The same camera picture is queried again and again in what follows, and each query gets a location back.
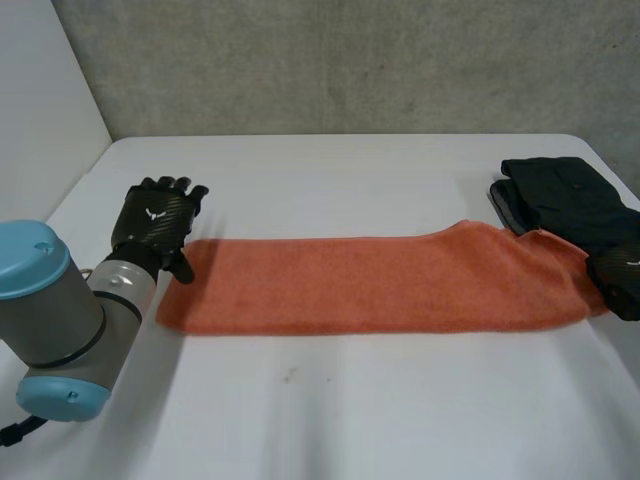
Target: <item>white table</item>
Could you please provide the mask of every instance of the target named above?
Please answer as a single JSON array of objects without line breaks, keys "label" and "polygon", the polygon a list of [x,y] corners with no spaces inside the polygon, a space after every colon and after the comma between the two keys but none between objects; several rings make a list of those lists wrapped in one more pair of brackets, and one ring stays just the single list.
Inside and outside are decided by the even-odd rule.
[{"label": "white table", "polygon": [[[138,138],[113,144],[49,223],[92,267],[109,252],[129,186],[168,174],[211,189],[192,238],[415,235],[464,218],[500,226],[486,197],[500,161],[563,155],[587,160],[640,208],[565,135]],[[1,450],[0,478],[640,477],[640,394],[589,322],[522,334],[184,338],[156,325],[154,309],[103,414]],[[0,365],[0,421],[12,423],[25,417],[13,400],[25,367],[5,346]]]}]

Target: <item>silver cylinder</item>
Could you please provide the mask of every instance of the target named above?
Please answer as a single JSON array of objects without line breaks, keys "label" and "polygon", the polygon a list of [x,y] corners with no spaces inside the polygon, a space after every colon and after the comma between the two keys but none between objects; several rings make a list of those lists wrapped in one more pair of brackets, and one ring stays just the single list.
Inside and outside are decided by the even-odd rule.
[{"label": "silver cylinder", "polygon": [[0,338],[29,366],[73,356],[97,341],[101,329],[103,309],[73,260],[42,290],[0,301]]}]

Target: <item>robotic hand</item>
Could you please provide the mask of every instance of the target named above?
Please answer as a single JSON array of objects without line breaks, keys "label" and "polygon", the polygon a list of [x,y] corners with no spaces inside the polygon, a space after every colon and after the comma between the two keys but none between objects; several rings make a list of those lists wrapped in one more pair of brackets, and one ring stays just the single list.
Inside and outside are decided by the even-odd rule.
[{"label": "robotic hand", "polygon": [[147,177],[131,187],[111,236],[112,257],[140,256],[146,266],[168,270],[180,283],[191,283],[193,271],[182,247],[209,189],[197,185],[186,195],[190,184],[187,177],[160,177],[157,182]]},{"label": "robotic hand", "polygon": [[46,224],[0,223],[0,338],[29,367],[16,399],[33,417],[0,430],[0,445],[46,420],[96,417],[153,299],[159,270],[182,283],[193,271],[185,237],[208,193],[191,181],[145,178],[126,195],[113,251],[83,279]]}]

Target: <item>black cloth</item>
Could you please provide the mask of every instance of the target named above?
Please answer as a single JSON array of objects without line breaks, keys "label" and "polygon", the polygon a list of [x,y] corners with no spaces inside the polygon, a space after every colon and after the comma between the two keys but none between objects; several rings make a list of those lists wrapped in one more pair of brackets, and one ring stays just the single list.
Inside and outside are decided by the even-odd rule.
[{"label": "black cloth", "polygon": [[504,160],[490,190],[503,223],[542,228],[589,254],[587,273],[623,320],[640,320],[640,213],[581,158]]},{"label": "black cloth", "polygon": [[581,158],[505,160],[502,173],[510,180],[499,181],[500,200],[526,231],[542,228],[589,254],[640,241],[640,213]]}]

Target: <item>orange towel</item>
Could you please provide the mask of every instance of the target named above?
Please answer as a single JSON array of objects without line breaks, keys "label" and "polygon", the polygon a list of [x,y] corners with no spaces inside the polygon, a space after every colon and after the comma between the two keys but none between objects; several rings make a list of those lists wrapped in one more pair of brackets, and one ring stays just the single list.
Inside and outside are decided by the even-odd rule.
[{"label": "orange towel", "polygon": [[605,311],[586,254],[463,221],[401,238],[198,240],[157,320],[203,335],[526,331]]}]

